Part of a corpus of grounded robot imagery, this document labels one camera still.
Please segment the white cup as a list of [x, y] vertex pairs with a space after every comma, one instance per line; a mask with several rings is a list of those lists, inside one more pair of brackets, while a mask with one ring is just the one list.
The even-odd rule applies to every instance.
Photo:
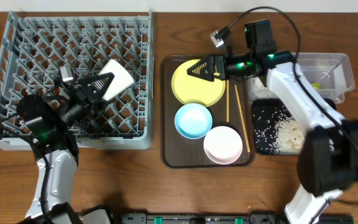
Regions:
[[98, 75], [103, 75], [105, 73], [112, 73], [114, 75], [112, 82], [103, 96], [103, 100], [105, 101], [110, 101], [113, 97], [135, 83], [132, 75], [114, 59], [110, 59]]

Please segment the light blue bowl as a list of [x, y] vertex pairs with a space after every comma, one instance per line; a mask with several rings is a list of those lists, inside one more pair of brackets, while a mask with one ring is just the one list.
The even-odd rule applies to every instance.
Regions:
[[187, 139], [204, 137], [212, 127], [211, 112], [203, 105], [189, 103], [183, 105], [175, 114], [174, 124], [177, 132]]

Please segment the green wrapper packet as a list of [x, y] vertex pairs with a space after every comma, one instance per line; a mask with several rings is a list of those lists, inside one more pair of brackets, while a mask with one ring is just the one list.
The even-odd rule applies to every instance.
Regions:
[[321, 88], [321, 85], [319, 83], [312, 83], [311, 85], [315, 90], [319, 90]]

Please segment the white bowl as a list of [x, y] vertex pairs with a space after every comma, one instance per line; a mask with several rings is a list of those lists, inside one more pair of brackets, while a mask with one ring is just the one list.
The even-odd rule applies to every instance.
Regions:
[[203, 148], [211, 161], [220, 165], [228, 165], [240, 158], [243, 143], [235, 129], [228, 126], [217, 126], [206, 134]]

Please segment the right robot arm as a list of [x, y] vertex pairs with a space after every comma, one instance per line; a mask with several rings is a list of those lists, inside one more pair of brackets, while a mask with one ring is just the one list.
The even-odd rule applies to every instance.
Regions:
[[300, 186], [279, 221], [316, 223], [358, 181], [358, 120], [347, 120], [323, 99], [303, 75], [297, 54], [277, 50], [268, 20], [249, 22], [244, 32], [246, 54], [212, 54], [187, 73], [209, 82], [258, 78], [279, 97], [305, 138], [297, 164]]

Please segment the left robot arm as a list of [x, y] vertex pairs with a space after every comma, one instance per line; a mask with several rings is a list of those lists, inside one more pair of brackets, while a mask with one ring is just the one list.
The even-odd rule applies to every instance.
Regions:
[[103, 103], [114, 74], [81, 78], [77, 84], [58, 84], [69, 97], [28, 95], [19, 100], [17, 114], [32, 133], [29, 145], [39, 169], [34, 199], [23, 223], [113, 223], [104, 205], [83, 213], [71, 206], [79, 149], [70, 127], [91, 116]]

